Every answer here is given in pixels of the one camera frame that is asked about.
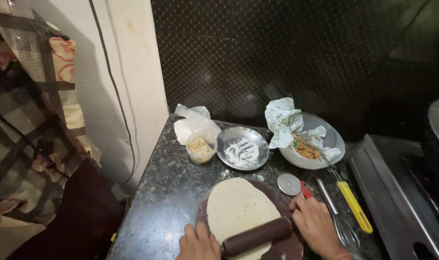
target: kitchen counter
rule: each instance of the kitchen counter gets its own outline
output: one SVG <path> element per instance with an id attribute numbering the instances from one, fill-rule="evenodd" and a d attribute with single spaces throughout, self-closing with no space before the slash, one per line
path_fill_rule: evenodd
<path id="1" fill-rule="evenodd" d="M 335 177 L 325 169 L 314 171 L 297 168 L 287 162 L 278 149 L 271 150 L 269 160 L 263 167 L 250 172 L 231 169 L 218 156 L 205 165 L 194 164 L 189 160 L 185 146 L 176 140 L 173 123 L 180 118 L 174 114 L 169 116 L 107 259 L 172 260 L 179 253 L 178 239 L 184 234 L 184 225 L 194 223 L 200 202 L 216 183 L 243 176 L 257 178 L 278 189 L 277 177 L 282 173 L 291 173 L 306 181 L 307 189 L 323 201 L 314 180 L 314 176 L 318 175 L 341 215 L 358 234 L 362 257 L 366 260 L 382 259 L 378 240 L 361 231 L 336 186 Z M 220 121 L 216 123 L 221 129 L 235 125 Z M 272 133 L 266 128 L 253 129 L 268 141 L 272 138 Z M 319 258 L 305 246 L 303 259 Z"/>

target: red handle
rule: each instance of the red handle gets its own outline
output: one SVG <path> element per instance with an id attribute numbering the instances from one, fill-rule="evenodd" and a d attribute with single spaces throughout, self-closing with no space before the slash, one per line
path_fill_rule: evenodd
<path id="1" fill-rule="evenodd" d="M 302 181 L 302 180 L 300 180 L 300 182 L 301 182 L 301 192 L 303 192 L 303 196 L 304 196 L 304 198 L 311 198 L 311 197 L 313 197 L 313 196 L 312 196 L 312 193 L 309 192 L 309 191 L 304 187 L 305 182 Z"/>

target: clear plastic bag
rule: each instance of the clear plastic bag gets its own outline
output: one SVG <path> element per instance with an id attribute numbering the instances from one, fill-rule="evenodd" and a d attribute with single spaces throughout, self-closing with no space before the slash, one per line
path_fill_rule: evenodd
<path id="1" fill-rule="evenodd" d="M 213 142 L 221 133 L 221 128 L 210 119 L 210 112 L 206 107 L 196 106 L 194 109 L 196 111 L 181 104 L 176 107 L 175 114 L 185 117 L 174 124 L 176 137 L 181 145 L 186 145 L 192 136 L 207 137 L 209 140 L 205 140 L 206 142 Z"/>

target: white wall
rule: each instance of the white wall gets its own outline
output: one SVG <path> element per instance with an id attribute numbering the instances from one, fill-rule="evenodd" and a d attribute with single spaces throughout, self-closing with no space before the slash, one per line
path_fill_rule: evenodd
<path id="1" fill-rule="evenodd" d="M 102 172 L 123 184 L 132 156 L 99 33 L 87 0 L 25 0 L 77 42 L 76 88 L 89 138 L 102 152 Z M 136 170 L 123 187 L 135 192 L 168 117 L 150 0 L 94 0 L 111 70 L 133 139 Z"/>

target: wooden rolling board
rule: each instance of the wooden rolling board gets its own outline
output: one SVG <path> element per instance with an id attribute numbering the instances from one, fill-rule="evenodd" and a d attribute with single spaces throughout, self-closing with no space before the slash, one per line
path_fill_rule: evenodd
<path id="1" fill-rule="evenodd" d="M 245 178 L 248 182 L 250 182 L 255 188 L 262 191 L 269 200 L 276 206 L 281 216 L 291 215 L 289 210 L 289 202 L 284 197 L 284 194 L 281 191 L 274 189 L 273 187 L 265 184 L 256 179 Z M 197 216 L 195 218 L 195 223 L 204 222 L 208 228 L 208 233 L 210 233 L 210 227 L 208 226 L 208 218 L 206 216 L 206 206 L 208 203 L 208 197 L 210 196 L 211 191 L 208 192 L 207 198 L 202 201 L 199 206 L 199 210 L 197 211 Z M 262 257 L 261 260 L 301 260 L 303 258 L 303 238 L 301 237 L 299 232 L 293 232 L 292 235 L 285 240 L 273 242 L 271 249 L 267 251 Z"/>

